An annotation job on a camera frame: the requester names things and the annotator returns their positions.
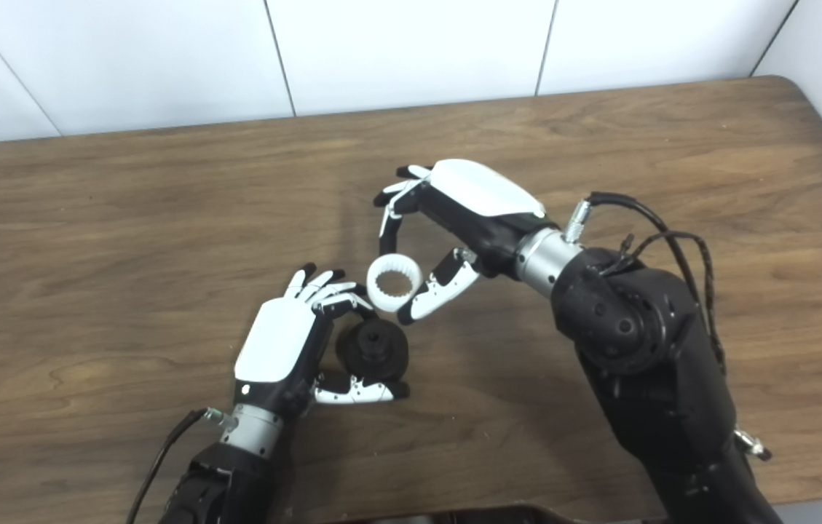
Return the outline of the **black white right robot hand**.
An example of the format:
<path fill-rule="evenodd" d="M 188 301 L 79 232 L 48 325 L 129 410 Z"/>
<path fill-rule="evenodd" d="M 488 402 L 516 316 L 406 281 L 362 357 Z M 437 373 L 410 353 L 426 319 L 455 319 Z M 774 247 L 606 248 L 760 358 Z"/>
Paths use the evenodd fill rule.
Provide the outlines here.
<path fill-rule="evenodd" d="M 373 200 L 383 209 L 379 253 L 398 251 L 405 215 L 420 213 L 460 241 L 450 249 L 397 310 L 411 325 L 457 298 L 481 277 L 520 281 L 528 239 L 554 227 L 544 205 L 528 191 L 487 166 L 466 159 L 443 159 L 431 166 L 396 170 L 400 182 Z"/>

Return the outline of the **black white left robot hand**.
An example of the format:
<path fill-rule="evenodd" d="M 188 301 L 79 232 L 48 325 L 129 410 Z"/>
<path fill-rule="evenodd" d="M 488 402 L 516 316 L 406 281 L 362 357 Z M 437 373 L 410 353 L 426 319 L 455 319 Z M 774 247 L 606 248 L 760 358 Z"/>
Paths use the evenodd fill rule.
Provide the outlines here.
<path fill-rule="evenodd" d="M 260 408 L 290 422 L 305 414 L 317 394 L 332 404 L 410 396 L 410 386 L 401 381 L 371 382 L 357 394 L 317 385 L 334 322 L 350 312 L 361 319 L 377 318 L 365 286 L 344 276 L 343 269 L 319 272 L 308 262 L 294 272 L 280 296 L 261 304 L 235 360 L 235 405 Z"/>

